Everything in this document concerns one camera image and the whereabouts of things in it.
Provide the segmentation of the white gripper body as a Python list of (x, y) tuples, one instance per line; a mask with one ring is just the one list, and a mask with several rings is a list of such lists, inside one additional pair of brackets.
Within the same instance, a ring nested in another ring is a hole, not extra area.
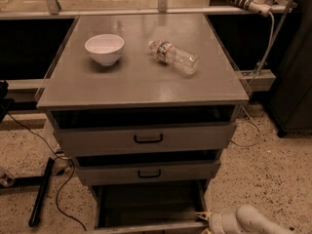
[(214, 234), (241, 234), (243, 231), (234, 213), (212, 213), (209, 227)]

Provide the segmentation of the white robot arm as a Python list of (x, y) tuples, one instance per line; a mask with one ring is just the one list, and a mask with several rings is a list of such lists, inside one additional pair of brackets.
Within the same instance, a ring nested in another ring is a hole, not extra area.
[(201, 234), (292, 234), (248, 204), (231, 213), (197, 212), (196, 216), (208, 224)]

